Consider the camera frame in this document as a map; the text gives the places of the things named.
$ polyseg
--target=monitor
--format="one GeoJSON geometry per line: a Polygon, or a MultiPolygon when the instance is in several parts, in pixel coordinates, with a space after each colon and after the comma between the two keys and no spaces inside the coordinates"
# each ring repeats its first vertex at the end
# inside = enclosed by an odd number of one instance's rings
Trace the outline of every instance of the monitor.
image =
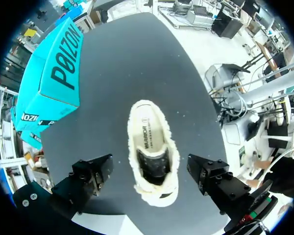
{"type": "Polygon", "coordinates": [[[242,6],[245,0],[231,0],[235,5],[242,6]]]}

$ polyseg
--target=computer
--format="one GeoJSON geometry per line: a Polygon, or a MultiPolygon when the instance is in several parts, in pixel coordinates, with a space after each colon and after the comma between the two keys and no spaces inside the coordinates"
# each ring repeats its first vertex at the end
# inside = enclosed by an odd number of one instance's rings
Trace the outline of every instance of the computer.
{"type": "Polygon", "coordinates": [[[208,12],[205,6],[194,5],[194,12],[197,16],[208,16],[208,12]]]}

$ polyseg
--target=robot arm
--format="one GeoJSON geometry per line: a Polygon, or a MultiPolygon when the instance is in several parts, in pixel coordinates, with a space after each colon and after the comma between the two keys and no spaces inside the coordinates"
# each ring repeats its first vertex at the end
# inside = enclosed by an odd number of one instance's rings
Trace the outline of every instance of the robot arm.
{"type": "MultiPolygon", "coordinates": [[[[73,166],[69,176],[52,188],[52,194],[36,182],[26,185],[13,194],[13,200],[21,216],[50,229],[54,233],[99,234],[71,221],[81,213],[92,195],[98,196],[100,189],[113,171],[112,155],[105,155],[90,161],[80,160],[73,166]]],[[[190,154],[187,170],[203,195],[209,195],[221,214],[227,214],[231,221],[225,226],[225,235],[259,235],[268,230],[262,220],[277,203],[269,197],[272,181],[266,181],[260,188],[249,193],[250,187],[228,171],[229,165],[222,160],[211,161],[190,154]]]]}
{"type": "Polygon", "coordinates": [[[187,170],[203,195],[209,195],[220,214],[227,214],[231,221],[225,226],[226,235],[258,235],[265,228],[262,220],[277,203],[269,197],[272,181],[249,193],[250,187],[228,171],[229,165],[222,160],[211,161],[190,154],[187,170]]]}

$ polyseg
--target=cyan box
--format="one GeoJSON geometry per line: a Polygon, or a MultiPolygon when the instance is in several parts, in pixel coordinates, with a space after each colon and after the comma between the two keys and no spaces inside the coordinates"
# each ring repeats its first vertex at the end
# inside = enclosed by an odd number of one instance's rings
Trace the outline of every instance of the cyan box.
{"type": "Polygon", "coordinates": [[[21,139],[39,150],[43,147],[41,144],[39,132],[22,131],[21,139]]]}
{"type": "Polygon", "coordinates": [[[79,107],[83,34],[71,19],[56,27],[32,54],[16,105],[16,130],[42,132],[79,107]]]}

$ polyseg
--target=metal pole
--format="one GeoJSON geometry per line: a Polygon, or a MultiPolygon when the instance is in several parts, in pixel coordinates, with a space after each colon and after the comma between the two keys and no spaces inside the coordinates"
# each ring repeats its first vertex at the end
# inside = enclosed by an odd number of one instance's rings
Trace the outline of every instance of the metal pole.
{"type": "Polygon", "coordinates": [[[265,79],[267,79],[267,78],[269,78],[269,77],[272,77],[272,76],[274,76],[274,75],[276,75],[276,74],[278,74],[278,73],[280,73],[280,72],[282,72],[282,71],[284,71],[284,70],[288,70],[289,68],[292,68],[292,67],[294,67],[294,63],[293,63],[293,64],[290,64],[290,65],[286,65],[285,67],[282,67],[282,68],[280,68],[280,69],[278,69],[278,70],[276,70],[276,71],[274,71],[274,72],[272,72],[272,73],[269,73],[269,74],[267,74],[267,75],[265,75],[265,76],[263,76],[263,77],[261,77],[261,78],[255,80],[255,81],[245,83],[244,85],[240,85],[240,86],[232,87],[232,88],[230,88],[230,90],[236,90],[236,89],[238,89],[238,88],[240,88],[240,87],[244,87],[244,86],[246,86],[246,85],[249,85],[249,84],[252,84],[252,83],[255,83],[255,82],[261,81],[261,80],[265,80],[265,79]]]}
{"type": "MultiPolygon", "coordinates": [[[[251,102],[253,100],[257,100],[263,97],[268,96],[268,94],[272,94],[281,90],[284,90],[288,87],[294,86],[294,71],[290,71],[289,73],[259,87],[250,92],[242,94],[242,98],[245,102],[251,102]]],[[[238,97],[236,97],[231,103],[230,106],[234,108],[239,108],[241,101],[238,97]]]]}

